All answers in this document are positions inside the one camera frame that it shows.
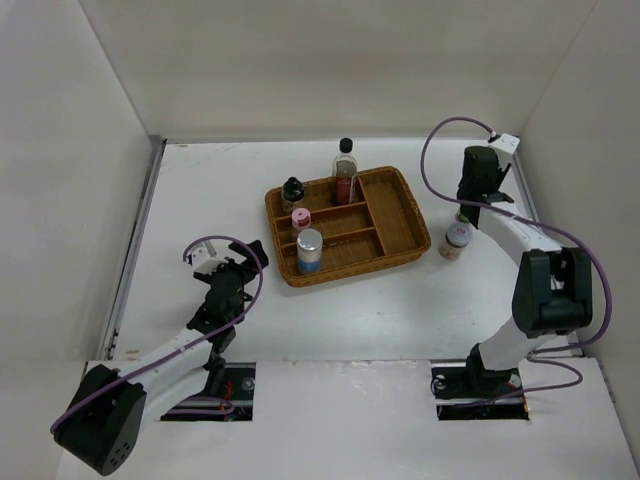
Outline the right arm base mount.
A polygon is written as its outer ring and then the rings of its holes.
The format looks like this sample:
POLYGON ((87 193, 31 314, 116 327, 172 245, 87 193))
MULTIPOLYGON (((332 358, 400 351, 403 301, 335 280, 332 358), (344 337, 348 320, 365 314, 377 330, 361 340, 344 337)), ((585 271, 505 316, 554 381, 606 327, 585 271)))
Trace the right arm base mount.
POLYGON ((486 373, 465 361, 435 362, 430 389, 440 421, 529 419, 518 368, 486 373))

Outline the pink-cap spice bottle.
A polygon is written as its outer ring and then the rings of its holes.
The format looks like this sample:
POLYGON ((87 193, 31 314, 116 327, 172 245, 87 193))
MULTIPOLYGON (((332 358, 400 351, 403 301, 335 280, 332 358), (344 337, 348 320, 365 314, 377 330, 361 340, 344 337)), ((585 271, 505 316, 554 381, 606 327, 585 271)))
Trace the pink-cap spice bottle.
POLYGON ((293 242, 297 241, 297 238, 301 231, 311 227, 311 212, 304 208, 299 207, 291 212, 291 239, 293 242))

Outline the yellow-cap red sauce bottle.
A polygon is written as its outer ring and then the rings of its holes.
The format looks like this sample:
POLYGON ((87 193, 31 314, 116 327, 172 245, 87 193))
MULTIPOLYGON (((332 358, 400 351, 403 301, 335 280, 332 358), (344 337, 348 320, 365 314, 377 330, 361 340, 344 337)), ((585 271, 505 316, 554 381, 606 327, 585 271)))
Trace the yellow-cap red sauce bottle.
POLYGON ((469 218, 462 212, 461 209, 459 209, 456 214, 455 214, 455 220, 457 222, 461 222, 467 225, 471 224, 471 221, 469 220, 469 218))

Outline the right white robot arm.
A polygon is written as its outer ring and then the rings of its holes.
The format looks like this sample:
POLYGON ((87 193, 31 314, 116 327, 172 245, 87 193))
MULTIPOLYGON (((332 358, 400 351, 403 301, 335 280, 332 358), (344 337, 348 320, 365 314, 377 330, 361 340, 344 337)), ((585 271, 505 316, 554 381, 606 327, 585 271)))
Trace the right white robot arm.
POLYGON ((500 191, 505 177, 495 150, 465 149, 457 190, 460 213, 518 267, 511 317, 466 360, 464 384, 479 396, 507 381, 534 349, 588 326, 593 317, 589 256, 581 248, 561 246, 531 221, 520 221, 514 200, 500 191))

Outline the black-cap spice bottle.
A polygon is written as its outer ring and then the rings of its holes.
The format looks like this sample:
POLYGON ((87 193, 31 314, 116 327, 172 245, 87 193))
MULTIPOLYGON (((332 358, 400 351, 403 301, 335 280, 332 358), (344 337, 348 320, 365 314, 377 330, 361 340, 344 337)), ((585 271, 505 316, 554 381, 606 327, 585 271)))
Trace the black-cap spice bottle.
POLYGON ((291 213, 305 196, 304 184, 296 177, 289 177, 281 188, 281 205, 284 213, 291 213))

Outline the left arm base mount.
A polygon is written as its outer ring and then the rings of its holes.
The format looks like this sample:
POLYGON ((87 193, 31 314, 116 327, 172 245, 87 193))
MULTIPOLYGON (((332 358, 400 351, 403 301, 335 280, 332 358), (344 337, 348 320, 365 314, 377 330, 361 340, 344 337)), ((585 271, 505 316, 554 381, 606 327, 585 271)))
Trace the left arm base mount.
POLYGON ((227 363, 204 389, 161 417, 164 422, 250 422, 256 392, 255 363, 227 363))

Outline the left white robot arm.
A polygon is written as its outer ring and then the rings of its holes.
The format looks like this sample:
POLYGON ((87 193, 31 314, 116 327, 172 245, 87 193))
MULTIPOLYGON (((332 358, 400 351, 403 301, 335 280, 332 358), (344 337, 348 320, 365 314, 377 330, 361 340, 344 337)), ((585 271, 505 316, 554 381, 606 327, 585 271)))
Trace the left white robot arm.
POLYGON ((242 259, 222 258, 212 245, 215 239, 197 239, 182 254, 194 278, 208 287, 186 326, 128 367, 100 363, 88 370, 50 428, 60 447, 102 476, 123 465, 149 424, 181 413, 184 400, 214 398, 223 390, 222 355, 258 299, 246 287, 263 284, 269 259, 260 241, 246 244, 232 237, 224 240, 242 259))

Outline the tall clear black-cap bottle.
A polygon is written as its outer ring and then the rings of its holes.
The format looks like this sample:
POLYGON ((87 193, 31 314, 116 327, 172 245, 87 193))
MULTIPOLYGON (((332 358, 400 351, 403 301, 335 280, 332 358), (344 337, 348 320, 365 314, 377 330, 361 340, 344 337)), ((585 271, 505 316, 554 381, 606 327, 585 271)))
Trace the tall clear black-cap bottle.
POLYGON ((353 156, 353 140, 345 137, 339 141, 339 154, 332 166, 332 192, 336 206, 351 204, 354 201, 355 180, 358 172, 357 161, 353 156))

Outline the silver-lid blue-label jar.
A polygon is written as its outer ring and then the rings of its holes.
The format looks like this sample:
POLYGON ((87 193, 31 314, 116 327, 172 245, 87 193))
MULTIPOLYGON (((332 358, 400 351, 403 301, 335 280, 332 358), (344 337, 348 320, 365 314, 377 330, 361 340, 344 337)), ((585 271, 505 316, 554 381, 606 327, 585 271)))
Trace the silver-lid blue-label jar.
POLYGON ((297 264, 302 274, 318 272, 323 252, 322 234, 313 228, 302 230, 296 240, 297 264))

